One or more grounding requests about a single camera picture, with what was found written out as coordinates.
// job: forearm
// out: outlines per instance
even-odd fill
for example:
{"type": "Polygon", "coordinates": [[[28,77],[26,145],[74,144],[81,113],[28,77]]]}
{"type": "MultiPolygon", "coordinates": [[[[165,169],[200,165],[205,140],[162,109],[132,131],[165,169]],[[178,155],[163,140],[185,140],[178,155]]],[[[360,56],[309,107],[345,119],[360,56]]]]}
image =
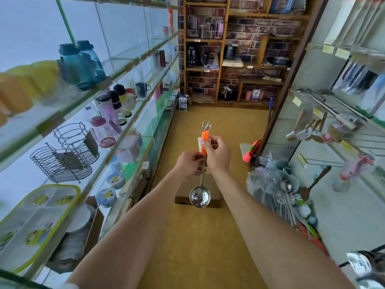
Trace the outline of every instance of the forearm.
{"type": "Polygon", "coordinates": [[[229,173],[212,173],[270,289],[354,288],[333,261],[255,201],[229,173]]]}
{"type": "Polygon", "coordinates": [[[113,226],[67,282],[80,289],[136,288],[181,183],[172,170],[113,226]]]}

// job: black wire basket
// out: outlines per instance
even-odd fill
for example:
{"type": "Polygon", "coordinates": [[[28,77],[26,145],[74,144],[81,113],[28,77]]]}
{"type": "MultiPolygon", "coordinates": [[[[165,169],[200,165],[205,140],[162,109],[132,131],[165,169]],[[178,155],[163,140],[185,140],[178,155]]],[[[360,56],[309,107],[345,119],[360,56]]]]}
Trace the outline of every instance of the black wire basket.
{"type": "Polygon", "coordinates": [[[46,143],[31,154],[31,159],[53,182],[84,179],[92,173],[92,168],[84,162],[84,156],[78,150],[56,150],[46,143]]]}
{"type": "Polygon", "coordinates": [[[68,124],[54,130],[54,136],[63,149],[76,151],[85,164],[91,165],[99,158],[98,144],[82,122],[68,124]]]}

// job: purple bottle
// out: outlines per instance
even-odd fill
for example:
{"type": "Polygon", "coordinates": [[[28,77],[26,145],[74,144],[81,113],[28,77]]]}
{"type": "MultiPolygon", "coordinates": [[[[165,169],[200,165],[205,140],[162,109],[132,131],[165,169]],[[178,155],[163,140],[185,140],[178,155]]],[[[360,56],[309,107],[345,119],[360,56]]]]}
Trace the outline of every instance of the purple bottle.
{"type": "Polygon", "coordinates": [[[108,94],[101,95],[96,98],[96,103],[110,128],[110,133],[114,136],[119,135],[122,132],[122,127],[113,108],[111,97],[108,94]]]}

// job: person's left hand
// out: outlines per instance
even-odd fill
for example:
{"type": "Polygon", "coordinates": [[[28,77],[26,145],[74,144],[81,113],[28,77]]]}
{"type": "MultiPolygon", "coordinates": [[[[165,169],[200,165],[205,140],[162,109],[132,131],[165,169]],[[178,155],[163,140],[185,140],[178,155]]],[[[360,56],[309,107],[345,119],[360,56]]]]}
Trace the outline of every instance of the person's left hand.
{"type": "Polygon", "coordinates": [[[191,175],[199,175],[202,165],[206,163],[206,158],[202,157],[198,151],[184,151],[176,161],[173,170],[181,177],[186,178],[191,175]]]}

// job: yellow floor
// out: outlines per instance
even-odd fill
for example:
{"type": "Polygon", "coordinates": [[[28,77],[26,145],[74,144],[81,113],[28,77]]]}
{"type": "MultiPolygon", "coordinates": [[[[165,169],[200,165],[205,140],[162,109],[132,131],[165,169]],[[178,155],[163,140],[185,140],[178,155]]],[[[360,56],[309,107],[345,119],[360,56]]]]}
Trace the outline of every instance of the yellow floor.
{"type": "MultiPolygon", "coordinates": [[[[268,111],[219,107],[189,107],[177,111],[155,175],[153,187],[175,165],[184,150],[197,149],[202,122],[210,134],[224,138],[232,148],[230,171],[246,185],[248,164],[240,143],[261,139],[268,111]]],[[[164,235],[153,252],[140,289],[266,288],[232,214],[221,209],[197,209],[173,204],[164,235]]]]}

